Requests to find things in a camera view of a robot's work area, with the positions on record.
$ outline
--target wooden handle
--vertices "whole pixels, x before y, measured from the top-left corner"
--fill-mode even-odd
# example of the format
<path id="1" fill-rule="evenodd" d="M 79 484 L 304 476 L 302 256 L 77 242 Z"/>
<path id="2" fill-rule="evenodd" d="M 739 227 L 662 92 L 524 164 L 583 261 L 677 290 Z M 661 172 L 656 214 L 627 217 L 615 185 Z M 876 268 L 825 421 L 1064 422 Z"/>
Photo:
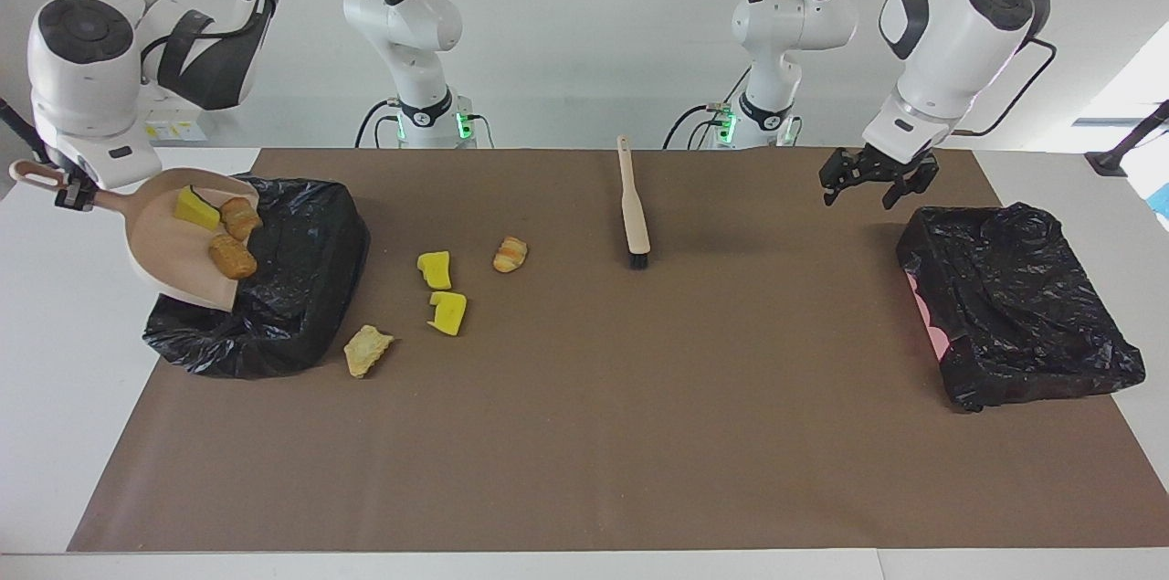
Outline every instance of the wooden handle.
<path id="1" fill-rule="evenodd" d="M 25 185 L 41 189 L 49 189 L 53 193 L 69 187 L 65 173 L 60 170 L 46 167 L 46 165 L 37 165 L 33 160 L 16 160 L 12 165 L 8 165 L 8 175 L 14 181 L 21 181 Z M 129 200 L 130 198 L 123 194 L 97 189 L 94 196 L 94 206 L 125 214 Z"/>
<path id="2" fill-rule="evenodd" d="M 629 138 L 627 136 L 618 136 L 617 138 L 617 160 L 621 164 L 621 188 L 623 192 L 629 192 L 634 188 L 634 157 L 629 150 Z"/>
<path id="3" fill-rule="evenodd" d="M 49 189 L 49 192 L 57 192 L 68 185 L 65 175 L 62 172 L 46 167 L 46 165 L 37 165 L 33 160 L 16 160 L 12 165 L 8 165 L 8 175 L 14 181 L 21 181 L 25 185 L 41 189 Z"/>

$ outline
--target black trash bag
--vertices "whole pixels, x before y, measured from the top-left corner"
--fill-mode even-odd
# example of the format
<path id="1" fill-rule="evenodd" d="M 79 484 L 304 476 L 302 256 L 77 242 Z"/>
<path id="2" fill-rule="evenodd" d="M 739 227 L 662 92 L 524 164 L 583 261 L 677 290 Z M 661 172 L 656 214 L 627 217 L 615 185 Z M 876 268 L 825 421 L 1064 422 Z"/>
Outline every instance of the black trash bag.
<path id="1" fill-rule="evenodd" d="M 159 296 L 143 339 L 205 377 L 283 377 L 320 362 L 348 309 L 369 247 L 353 198 L 334 181 L 250 175 L 264 226 L 248 250 L 255 275 L 230 313 Z"/>
<path id="2" fill-rule="evenodd" d="M 897 246 L 931 326 L 943 331 L 942 381 L 968 412 L 1113 393 L 1144 381 L 1060 222 L 1009 208 L 921 208 Z"/>

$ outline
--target yellow sponge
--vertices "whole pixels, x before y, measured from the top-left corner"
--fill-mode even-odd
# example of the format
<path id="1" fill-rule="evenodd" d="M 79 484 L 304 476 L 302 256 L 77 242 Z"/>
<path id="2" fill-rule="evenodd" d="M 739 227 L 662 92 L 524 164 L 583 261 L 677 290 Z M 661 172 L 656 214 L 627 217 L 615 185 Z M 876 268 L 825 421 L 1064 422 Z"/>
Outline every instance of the yellow sponge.
<path id="1" fill-rule="evenodd" d="M 419 256 L 419 270 L 430 290 L 450 290 L 450 251 Z"/>
<path id="2" fill-rule="evenodd" d="M 203 198 L 199 196 L 189 185 L 179 189 L 179 200 L 174 203 L 174 216 L 185 222 L 205 227 L 207 230 L 215 230 L 220 219 L 219 210 L 209 202 L 203 201 Z"/>
<path id="3" fill-rule="evenodd" d="M 430 305 L 435 306 L 434 322 L 427 322 L 447 336 L 458 336 L 458 327 L 466 315 L 466 297 L 457 292 L 430 294 Z"/>

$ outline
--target white table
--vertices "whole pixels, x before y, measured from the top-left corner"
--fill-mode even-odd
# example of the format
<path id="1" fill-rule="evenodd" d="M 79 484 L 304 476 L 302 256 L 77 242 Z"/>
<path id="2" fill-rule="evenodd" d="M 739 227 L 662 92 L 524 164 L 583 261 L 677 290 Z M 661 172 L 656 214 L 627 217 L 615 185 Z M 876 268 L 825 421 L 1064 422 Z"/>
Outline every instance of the white table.
<path id="1" fill-rule="evenodd" d="M 161 150 L 167 167 L 247 171 L 255 150 Z M 1149 379 L 1116 402 L 1169 485 L 1169 234 L 1122 180 L 1078 156 L 978 152 L 1003 202 L 1051 210 Z M 831 216 L 831 210 L 825 212 Z M 1169 548 L 634 553 L 62 554 L 157 355 L 154 294 L 125 258 L 120 218 L 54 208 L 41 189 L 0 202 L 0 578 L 1042 578 L 1169 575 Z"/>

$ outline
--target dustpan handle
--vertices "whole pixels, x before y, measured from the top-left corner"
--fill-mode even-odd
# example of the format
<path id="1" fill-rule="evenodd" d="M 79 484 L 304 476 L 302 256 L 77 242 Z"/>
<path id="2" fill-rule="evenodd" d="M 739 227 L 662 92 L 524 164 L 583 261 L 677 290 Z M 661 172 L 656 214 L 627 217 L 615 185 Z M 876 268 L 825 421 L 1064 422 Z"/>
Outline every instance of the dustpan handle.
<path id="1" fill-rule="evenodd" d="M 47 189 L 53 193 L 69 187 L 69 181 L 64 173 L 51 167 L 46 167 L 46 165 L 37 165 L 33 160 L 16 160 L 12 165 L 8 165 L 8 175 L 14 181 L 21 181 L 25 185 Z M 98 208 L 120 213 L 125 200 L 126 196 L 120 194 L 97 189 L 94 205 Z"/>

